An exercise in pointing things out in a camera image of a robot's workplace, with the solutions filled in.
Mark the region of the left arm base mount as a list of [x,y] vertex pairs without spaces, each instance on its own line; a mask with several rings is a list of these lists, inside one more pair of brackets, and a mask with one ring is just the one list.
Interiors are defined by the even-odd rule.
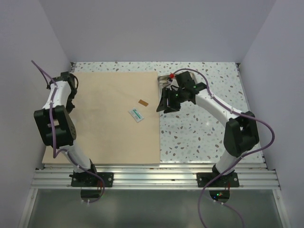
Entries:
[[87,172],[73,173],[69,177],[72,178],[72,187],[112,187],[114,174],[112,172],[98,172],[99,178],[88,174]]

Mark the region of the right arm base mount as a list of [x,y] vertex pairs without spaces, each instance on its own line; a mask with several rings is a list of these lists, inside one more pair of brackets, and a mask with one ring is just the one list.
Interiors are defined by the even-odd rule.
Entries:
[[199,188],[211,187],[211,188],[224,188],[240,186],[238,175],[235,171],[228,174],[220,175],[216,167],[212,167],[212,172],[198,172],[196,173],[197,185]]

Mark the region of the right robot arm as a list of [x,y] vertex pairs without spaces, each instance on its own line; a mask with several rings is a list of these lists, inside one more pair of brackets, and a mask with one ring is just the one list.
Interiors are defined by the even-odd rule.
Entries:
[[259,143],[255,115],[229,106],[210,90],[208,82],[199,82],[191,70],[158,76],[157,81],[161,93],[157,112],[178,112],[181,103],[191,102],[205,109],[224,126],[225,151],[214,165],[211,177],[214,185],[223,186],[228,182],[228,175],[235,170],[237,159]]

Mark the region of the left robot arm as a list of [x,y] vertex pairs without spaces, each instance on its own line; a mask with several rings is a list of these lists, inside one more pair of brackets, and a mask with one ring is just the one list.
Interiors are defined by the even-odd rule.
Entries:
[[98,183],[99,175],[92,161],[76,143],[76,127],[70,117],[72,103],[77,94],[78,79],[69,72],[50,79],[47,89],[50,94],[44,106],[34,112],[38,131],[46,146],[52,147],[55,159],[63,154],[74,167],[73,178],[82,178],[87,186]]

